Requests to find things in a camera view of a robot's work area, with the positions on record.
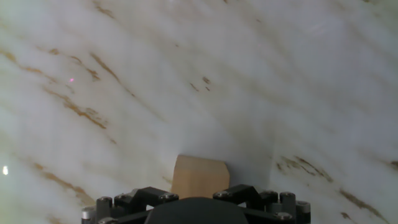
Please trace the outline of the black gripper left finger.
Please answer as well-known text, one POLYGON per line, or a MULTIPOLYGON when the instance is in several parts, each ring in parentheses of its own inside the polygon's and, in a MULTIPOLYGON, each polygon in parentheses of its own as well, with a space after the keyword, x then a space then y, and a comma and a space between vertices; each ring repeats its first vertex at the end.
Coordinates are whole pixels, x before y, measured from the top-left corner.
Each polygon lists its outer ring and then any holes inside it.
POLYGON ((179 199, 175 193, 154 187, 133 189, 115 197, 102 196, 94 205, 82 208, 81 224, 145 223, 148 206, 156 207, 179 199))

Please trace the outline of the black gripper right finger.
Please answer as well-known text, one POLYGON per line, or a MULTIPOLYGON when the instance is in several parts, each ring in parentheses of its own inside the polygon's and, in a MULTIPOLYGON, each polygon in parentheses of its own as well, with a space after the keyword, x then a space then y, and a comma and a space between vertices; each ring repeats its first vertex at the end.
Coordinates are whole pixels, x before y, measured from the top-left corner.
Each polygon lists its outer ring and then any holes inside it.
POLYGON ((311 205, 292 192, 258 191, 240 184, 213 194, 214 200, 233 203, 249 224, 310 224, 311 205))

